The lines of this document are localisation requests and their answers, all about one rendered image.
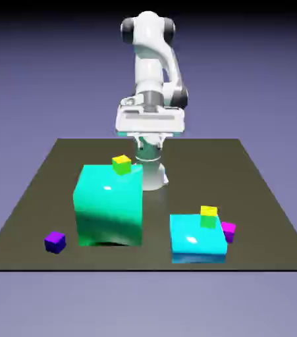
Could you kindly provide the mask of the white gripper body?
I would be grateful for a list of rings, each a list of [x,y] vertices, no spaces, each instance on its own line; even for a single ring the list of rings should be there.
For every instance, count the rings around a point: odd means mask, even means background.
[[[185,129],[184,110],[157,106],[157,112],[145,112],[142,105],[119,105],[115,122],[116,131],[133,133],[182,133]]]

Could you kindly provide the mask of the small yellow cube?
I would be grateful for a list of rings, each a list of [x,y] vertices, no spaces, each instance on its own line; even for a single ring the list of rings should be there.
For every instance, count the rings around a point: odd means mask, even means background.
[[[218,208],[202,205],[200,207],[200,225],[202,228],[214,229],[217,221]]]
[[[132,161],[126,155],[119,155],[112,158],[112,167],[118,175],[128,174],[131,173]]]

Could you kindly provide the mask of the small magenta cube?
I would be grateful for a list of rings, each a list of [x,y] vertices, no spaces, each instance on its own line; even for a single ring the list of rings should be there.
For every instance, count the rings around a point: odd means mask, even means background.
[[[227,243],[233,243],[236,225],[234,223],[222,222],[221,228],[223,230],[223,234],[225,235],[225,240],[227,241]]]

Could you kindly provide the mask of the small purple cube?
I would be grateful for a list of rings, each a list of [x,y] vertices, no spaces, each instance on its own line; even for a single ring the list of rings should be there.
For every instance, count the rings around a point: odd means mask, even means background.
[[[59,254],[66,247],[66,236],[61,232],[51,232],[44,238],[45,250]]]

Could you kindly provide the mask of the large teal box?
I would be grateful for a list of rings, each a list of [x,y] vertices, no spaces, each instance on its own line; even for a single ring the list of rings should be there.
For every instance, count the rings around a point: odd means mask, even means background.
[[[111,165],[84,165],[72,198],[78,243],[142,244],[143,168],[117,174]]]

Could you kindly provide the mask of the large cyan box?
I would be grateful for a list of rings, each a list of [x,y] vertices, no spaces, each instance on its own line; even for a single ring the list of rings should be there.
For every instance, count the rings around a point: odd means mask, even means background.
[[[171,215],[169,220],[173,263],[224,263],[227,241],[218,216],[212,228],[202,226],[199,214]]]

